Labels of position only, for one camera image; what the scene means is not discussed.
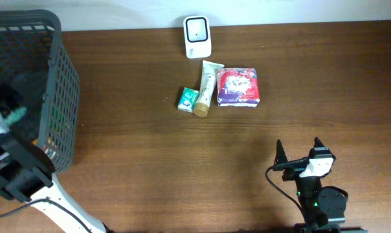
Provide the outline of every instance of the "toothpaste tube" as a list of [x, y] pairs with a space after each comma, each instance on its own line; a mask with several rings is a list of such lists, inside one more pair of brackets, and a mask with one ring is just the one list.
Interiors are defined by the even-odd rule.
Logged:
[[210, 108], [211, 96], [216, 86], [216, 73], [224, 65], [203, 61], [203, 73], [201, 75], [200, 92], [195, 101], [194, 114], [199, 117], [206, 117]]

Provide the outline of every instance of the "gray plastic basket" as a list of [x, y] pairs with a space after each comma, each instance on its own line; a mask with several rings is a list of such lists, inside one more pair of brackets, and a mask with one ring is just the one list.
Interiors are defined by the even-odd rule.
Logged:
[[12, 86], [29, 106], [10, 130], [38, 140], [56, 172], [73, 162], [80, 92], [60, 34], [58, 17], [47, 10], [0, 12], [0, 83]]

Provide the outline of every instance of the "white device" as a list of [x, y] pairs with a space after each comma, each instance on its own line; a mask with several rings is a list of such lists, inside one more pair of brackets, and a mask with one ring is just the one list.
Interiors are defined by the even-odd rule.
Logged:
[[[316, 151], [328, 151], [327, 147], [317, 147], [314, 148]], [[329, 158], [319, 158], [319, 159], [310, 159], [309, 164], [306, 166], [305, 170], [299, 174], [299, 177], [311, 177], [311, 176], [323, 176], [327, 174], [332, 167], [333, 157]]]
[[205, 16], [184, 19], [184, 40], [187, 58], [206, 58], [211, 55], [210, 23]]

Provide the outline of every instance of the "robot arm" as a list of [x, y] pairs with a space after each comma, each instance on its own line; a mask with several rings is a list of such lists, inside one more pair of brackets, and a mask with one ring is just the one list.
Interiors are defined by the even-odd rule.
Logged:
[[[331, 172], [335, 160], [336, 157], [330, 149], [325, 147], [318, 138], [315, 138], [315, 145], [309, 151], [308, 157], [288, 161], [282, 143], [278, 140], [274, 166], [271, 169], [284, 171], [283, 181], [296, 182], [300, 206], [291, 197], [290, 199], [298, 205], [306, 223], [295, 225], [296, 232], [341, 233], [339, 224], [345, 222], [344, 212], [348, 194], [333, 186], [322, 187], [320, 181]], [[342, 230], [342, 232], [366, 233], [368, 231], [359, 229]]]
[[54, 174], [53, 163], [41, 149], [9, 132], [1, 113], [0, 195], [37, 208], [64, 232], [112, 232], [63, 189]]

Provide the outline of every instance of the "white wall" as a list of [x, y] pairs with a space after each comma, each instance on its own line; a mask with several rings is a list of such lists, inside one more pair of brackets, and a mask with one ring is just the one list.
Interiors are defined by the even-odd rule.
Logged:
[[212, 26], [391, 19], [391, 0], [0, 0], [0, 10], [36, 8], [63, 30], [181, 27], [194, 14]]

